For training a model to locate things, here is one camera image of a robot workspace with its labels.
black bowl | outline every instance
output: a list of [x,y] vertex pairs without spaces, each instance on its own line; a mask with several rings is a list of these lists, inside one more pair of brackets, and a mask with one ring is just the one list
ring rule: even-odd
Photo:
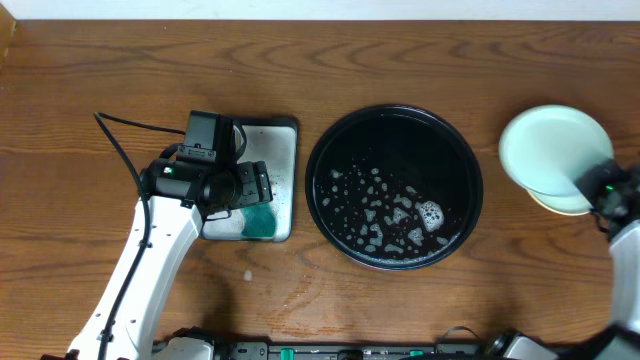
[[444,259],[482,208],[482,175],[466,141],[437,115],[404,105],[365,108],[331,126],[311,153],[305,182],[322,234],[378,269]]

black plate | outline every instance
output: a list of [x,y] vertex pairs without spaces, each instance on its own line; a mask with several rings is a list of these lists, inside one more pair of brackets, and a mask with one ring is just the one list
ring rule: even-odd
[[466,141],[437,115],[404,105],[365,108],[329,128],[311,153],[305,187],[324,236],[352,259],[387,270],[444,259],[482,208],[482,175]]

soapy water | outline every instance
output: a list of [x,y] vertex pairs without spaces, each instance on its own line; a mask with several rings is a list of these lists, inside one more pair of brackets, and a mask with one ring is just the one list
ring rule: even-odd
[[[343,217],[344,222],[341,221],[342,226],[339,228],[344,227],[346,233],[342,235],[340,232],[338,241],[362,256],[369,257],[366,254],[370,254],[376,262],[392,264],[394,261],[400,263],[426,259],[428,256],[439,253],[455,239],[449,240],[446,236],[428,236],[445,224],[445,214],[435,201],[428,197],[423,199],[419,191],[410,185],[399,183],[401,178],[392,176],[393,174],[386,176],[378,168],[366,169],[356,165],[351,166],[353,171],[347,169],[340,172],[340,169],[331,169],[329,173],[329,178],[333,182],[329,186],[336,195],[335,201],[346,205],[346,208],[345,205],[336,207],[335,214],[338,215],[341,209],[345,209],[347,215],[353,216]],[[352,200],[357,196],[356,199],[360,201],[356,200],[355,203],[362,205],[353,204],[353,202],[349,205],[350,202],[347,199],[350,194]],[[333,202],[327,197],[320,199],[325,207]],[[361,237],[349,235],[349,227],[352,234],[359,233]]]

wooden table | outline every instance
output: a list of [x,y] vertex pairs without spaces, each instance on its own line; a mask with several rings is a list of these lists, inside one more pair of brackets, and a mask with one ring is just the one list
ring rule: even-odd
[[[536,205],[505,175],[497,144],[515,114],[559,103],[598,119],[619,159],[635,161],[639,59],[634,23],[20,22],[0,76],[0,357],[64,353],[127,238],[135,188],[96,110],[177,128],[191,109],[300,120],[293,235],[198,240],[157,338],[194,325],[294,342],[427,343],[455,325],[588,338],[609,314],[605,237],[590,217]],[[482,168],[477,228],[430,268],[359,266],[307,209],[304,169],[320,135],[379,103],[441,115]],[[110,125],[138,168],[180,140]]]

white wall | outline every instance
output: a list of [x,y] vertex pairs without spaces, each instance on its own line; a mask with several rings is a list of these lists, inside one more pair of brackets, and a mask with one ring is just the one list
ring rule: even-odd
[[640,0],[0,0],[23,19],[640,20]]

